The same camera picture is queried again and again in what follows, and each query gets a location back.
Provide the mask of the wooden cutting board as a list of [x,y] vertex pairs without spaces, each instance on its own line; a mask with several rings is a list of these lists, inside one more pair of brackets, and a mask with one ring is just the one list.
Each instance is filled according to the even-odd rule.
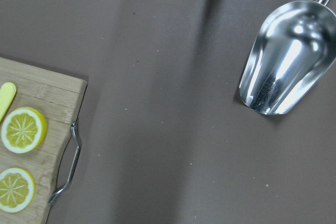
[[65,74],[1,58],[1,83],[17,88],[8,112],[28,106],[46,118],[46,138],[34,150],[16,154],[1,145],[1,171],[19,167],[35,181],[32,202],[22,211],[1,211],[1,223],[46,223],[49,198],[56,190],[60,161],[71,138],[70,126],[77,120],[87,82]]

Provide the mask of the metal scoop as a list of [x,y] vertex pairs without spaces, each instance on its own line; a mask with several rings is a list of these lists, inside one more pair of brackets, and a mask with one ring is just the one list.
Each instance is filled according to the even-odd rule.
[[335,12],[329,0],[297,0],[263,22],[239,83],[242,102],[265,115],[286,114],[335,62]]

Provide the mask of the yellow plastic knife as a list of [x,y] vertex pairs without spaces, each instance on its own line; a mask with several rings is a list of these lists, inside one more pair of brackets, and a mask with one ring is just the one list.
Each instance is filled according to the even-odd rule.
[[5,82],[0,89],[0,121],[4,118],[9,106],[11,105],[15,95],[16,86],[12,82]]

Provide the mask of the lemon slice far side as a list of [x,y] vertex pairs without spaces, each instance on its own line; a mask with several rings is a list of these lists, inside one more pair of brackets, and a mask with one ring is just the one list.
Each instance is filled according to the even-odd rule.
[[35,181],[25,169],[13,167],[1,172],[1,210],[16,213],[25,209],[35,195]]

